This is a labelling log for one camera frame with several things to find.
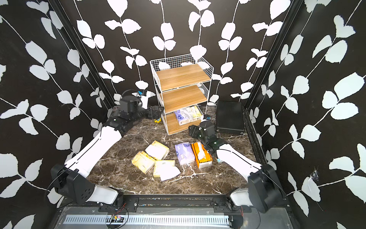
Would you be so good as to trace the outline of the orange tissue pack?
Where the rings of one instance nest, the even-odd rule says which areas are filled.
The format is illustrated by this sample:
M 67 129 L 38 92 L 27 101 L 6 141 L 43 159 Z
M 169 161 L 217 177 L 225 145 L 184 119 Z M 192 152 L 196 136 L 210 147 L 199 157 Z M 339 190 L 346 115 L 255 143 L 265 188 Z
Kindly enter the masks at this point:
M 195 156 L 195 161 L 198 169 L 203 169 L 212 166 L 213 164 L 212 156 L 204 148 L 204 145 L 201 142 L 191 144 L 191 148 Z

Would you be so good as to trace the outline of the purple white tissue pack bottom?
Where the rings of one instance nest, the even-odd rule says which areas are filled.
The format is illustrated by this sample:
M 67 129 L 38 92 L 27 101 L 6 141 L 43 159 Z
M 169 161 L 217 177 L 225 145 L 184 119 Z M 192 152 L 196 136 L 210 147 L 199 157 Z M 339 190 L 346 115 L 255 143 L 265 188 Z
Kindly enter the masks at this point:
M 193 122 L 193 114 L 188 107 L 174 111 L 174 115 L 180 126 Z

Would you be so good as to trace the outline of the yellow green tissue pack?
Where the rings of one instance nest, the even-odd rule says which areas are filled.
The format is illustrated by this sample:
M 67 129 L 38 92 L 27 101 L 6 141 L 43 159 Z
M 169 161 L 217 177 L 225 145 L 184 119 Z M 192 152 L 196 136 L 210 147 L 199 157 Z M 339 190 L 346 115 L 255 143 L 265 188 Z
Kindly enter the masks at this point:
M 166 181 L 180 174 L 181 172 L 179 168 L 175 166 L 174 160 L 156 160 L 153 177 L 160 178 L 161 181 Z
M 197 105 L 190 107 L 190 111 L 191 111 L 193 122 L 202 119 L 203 114 Z

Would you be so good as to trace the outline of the yellow green tissue pack bottom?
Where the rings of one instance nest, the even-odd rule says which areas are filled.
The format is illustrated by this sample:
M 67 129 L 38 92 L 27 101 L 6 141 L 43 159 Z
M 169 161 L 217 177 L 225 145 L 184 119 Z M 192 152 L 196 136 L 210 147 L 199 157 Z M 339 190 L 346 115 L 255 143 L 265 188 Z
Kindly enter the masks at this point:
M 203 114 L 197 105 L 190 107 L 190 111 L 191 111 L 193 122 L 202 119 Z

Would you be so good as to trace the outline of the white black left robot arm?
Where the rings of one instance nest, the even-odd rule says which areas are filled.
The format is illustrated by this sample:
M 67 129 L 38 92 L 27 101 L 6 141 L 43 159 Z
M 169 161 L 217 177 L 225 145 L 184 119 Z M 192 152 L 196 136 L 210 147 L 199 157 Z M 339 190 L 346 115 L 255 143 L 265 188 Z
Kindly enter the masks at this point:
M 112 109 L 111 115 L 96 137 L 76 156 L 51 169 L 52 182 L 49 190 L 54 190 L 77 204 L 96 202 L 122 206 L 122 193 L 113 188 L 93 184 L 87 177 L 105 153 L 129 130 L 144 119 L 160 118 L 163 111 L 162 106 L 148 105 L 148 98 L 143 95 L 121 98 L 119 106 Z

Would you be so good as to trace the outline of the beige tissue pack bottom shelf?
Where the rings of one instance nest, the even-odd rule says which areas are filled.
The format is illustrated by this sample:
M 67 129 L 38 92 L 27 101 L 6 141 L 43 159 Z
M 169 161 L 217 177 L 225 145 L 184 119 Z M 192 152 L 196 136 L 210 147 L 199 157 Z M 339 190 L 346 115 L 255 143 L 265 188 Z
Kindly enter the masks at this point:
M 167 146 L 155 140 L 145 149 L 145 152 L 155 160 L 164 160 L 170 150 Z

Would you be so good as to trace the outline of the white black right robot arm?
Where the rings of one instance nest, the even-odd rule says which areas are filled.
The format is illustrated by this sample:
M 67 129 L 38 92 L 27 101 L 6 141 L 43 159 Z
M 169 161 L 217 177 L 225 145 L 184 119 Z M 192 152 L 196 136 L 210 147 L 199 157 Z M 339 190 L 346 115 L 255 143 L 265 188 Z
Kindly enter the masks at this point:
M 198 126 L 191 125 L 188 130 L 191 138 L 199 140 L 201 151 L 207 151 L 219 161 L 227 163 L 247 181 L 247 187 L 237 188 L 227 194 L 227 208 L 236 210 L 242 206 L 251 206 L 266 213 L 286 198 L 275 169 L 269 164 L 261 165 L 248 159 L 217 137 L 211 121 L 205 120 Z

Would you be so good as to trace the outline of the pale yellow tissue pack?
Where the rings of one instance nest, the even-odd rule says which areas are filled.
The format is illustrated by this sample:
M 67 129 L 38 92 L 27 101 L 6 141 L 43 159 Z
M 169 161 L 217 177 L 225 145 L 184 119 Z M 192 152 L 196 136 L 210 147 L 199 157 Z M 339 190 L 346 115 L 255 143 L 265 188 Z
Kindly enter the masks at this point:
M 154 167 L 155 162 L 156 160 L 144 151 L 139 151 L 132 159 L 132 164 L 144 174 L 147 174 Z

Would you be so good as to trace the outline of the purple cartoon tissue pack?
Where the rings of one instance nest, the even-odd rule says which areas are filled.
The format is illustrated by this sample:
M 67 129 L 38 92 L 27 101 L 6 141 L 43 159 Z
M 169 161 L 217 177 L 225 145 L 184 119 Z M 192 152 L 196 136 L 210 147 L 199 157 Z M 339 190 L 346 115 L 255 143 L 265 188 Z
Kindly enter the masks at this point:
M 190 143 L 184 142 L 177 144 L 174 147 L 179 164 L 181 166 L 190 164 L 195 161 L 195 156 Z

